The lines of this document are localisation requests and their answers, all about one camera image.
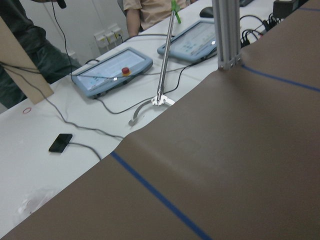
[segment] blue tape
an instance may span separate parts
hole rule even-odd
[[[267,78],[271,78],[271,79],[274,79],[274,80],[278,80],[280,82],[284,82],[286,84],[299,86],[299,87],[302,87],[302,88],[309,89],[309,90],[316,91],[316,92],[320,93],[320,88],[317,88],[317,87],[314,87],[314,86],[309,86],[309,85],[306,85],[306,84],[302,84],[302,83],[296,82],[296,81],[291,81],[291,80],[288,80],[288,79],[285,79],[285,78],[282,78],[282,77],[270,75],[270,74],[267,74],[267,73],[264,73],[264,72],[261,72],[261,71],[257,71],[257,70],[254,70],[253,68],[250,68],[250,67],[248,67],[248,66],[246,66],[244,64],[242,65],[242,67],[244,69],[248,70],[249,72],[254,73],[254,74],[258,74],[258,75],[261,75],[261,76],[264,76],[264,77],[267,77]]]
[[[320,12],[318,8],[299,7],[300,10]]]
[[[130,174],[132,174],[146,189],[149,190],[157,199],[160,200],[171,212],[173,212],[185,225],[187,225],[195,234],[203,240],[212,240],[200,227],[198,227],[190,218],[183,214],[175,205],[173,205],[165,196],[163,196],[154,186],[144,179],[136,170],[126,163],[114,151],[110,154],[119,164],[121,164]]]

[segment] beige shirt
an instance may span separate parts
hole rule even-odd
[[[181,9],[187,4],[186,0],[176,0]],[[123,9],[140,9],[140,24],[143,30],[170,16],[171,0],[123,0]]]

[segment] green clip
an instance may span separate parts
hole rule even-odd
[[[175,11],[175,17],[178,20],[178,23],[181,23],[178,12],[180,11],[180,6],[176,3],[176,0],[171,0],[171,11]]]

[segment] table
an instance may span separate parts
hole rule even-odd
[[[271,0],[255,0],[245,8],[240,8],[240,16],[255,14],[267,19],[272,12]],[[177,34],[200,19],[199,12],[211,5],[209,0],[199,0],[182,10],[182,24],[176,22],[173,34]],[[166,34],[169,20],[166,19],[142,34]],[[246,28],[259,25],[255,19],[241,21]],[[162,57],[157,54],[157,47],[165,42],[165,37],[143,36],[131,39],[117,48],[100,56],[102,60],[124,48],[132,47],[153,59],[153,66],[148,73],[158,73],[161,69]],[[170,59],[167,69],[176,69],[188,63]],[[186,69],[179,88],[168,94],[178,101],[182,96],[197,86],[208,74],[218,68],[217,58],[213,58],[192,68]],[[177,84],[179,71],[166,75],[165,89],[170,90]],[[115,89],[101,98],[113,111],[123,110],[145,98],[156,95],[159,76],[140,76],[126,86]],[[137,125],[130,127],[128,121],[136,108],[123,114],[112,115],[96,100],[88,99],[65,77],[52,84],[54,95],[49,97],[68,121],[82,126],[99,128],[104,131],[125,137],[160,115],[166,106],[145,107],[139,113]],[[27,114],[24,109],[31,108]],[[1,136],[1,169],[0,192],[0,238],[10,231],[14,225],[14,213],[25,198],[25,195],[40,188],[55,189],[58,192],[80,177],[94,166],[98,159],[87,148],[67,146],[62,154],[48,152],[49,146],[59,133],[72,133],[72,142],[89,145],[102,156],[111,153],[120,143],[118,139],[88,130],[79,130],[62,122],[58,113],[47,102],[33,105],[28,99],[0,115]]]

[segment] mouse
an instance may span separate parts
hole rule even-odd
[[[200,11],[200,17],[202,18],[213,18],[214,17],[214,10],[212,6],[207,6]]]

